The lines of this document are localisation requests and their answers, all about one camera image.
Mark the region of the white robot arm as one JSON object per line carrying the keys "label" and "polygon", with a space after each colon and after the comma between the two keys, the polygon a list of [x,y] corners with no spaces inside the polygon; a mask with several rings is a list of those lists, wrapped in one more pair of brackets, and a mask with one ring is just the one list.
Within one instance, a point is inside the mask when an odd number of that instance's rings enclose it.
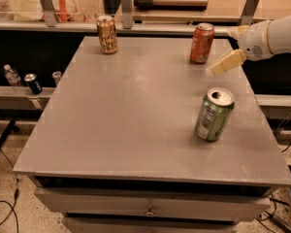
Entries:
{"label": "white robot arm", "polygon": [[241,66],[246,60],[260,61],[291,53],[291,16],[235,26],[228,30],[228,34],[238,42],[239,47],[212,63],[206,69],[207,76],[225,73]]}

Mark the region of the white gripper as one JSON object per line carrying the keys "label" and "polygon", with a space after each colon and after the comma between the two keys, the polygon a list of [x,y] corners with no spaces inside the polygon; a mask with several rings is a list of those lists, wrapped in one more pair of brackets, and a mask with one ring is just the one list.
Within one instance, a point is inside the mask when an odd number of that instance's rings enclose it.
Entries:
{"label": "white gripper", "polygon": [[240,50],[232,50],[206,69],[207,76],[217,76],[234,68],[238,68],[246,58],[251,61],[268,59],[273,56],[269,48],[269,20],[248,25],[231,26],[227,29],[230,37],[238,40]]}

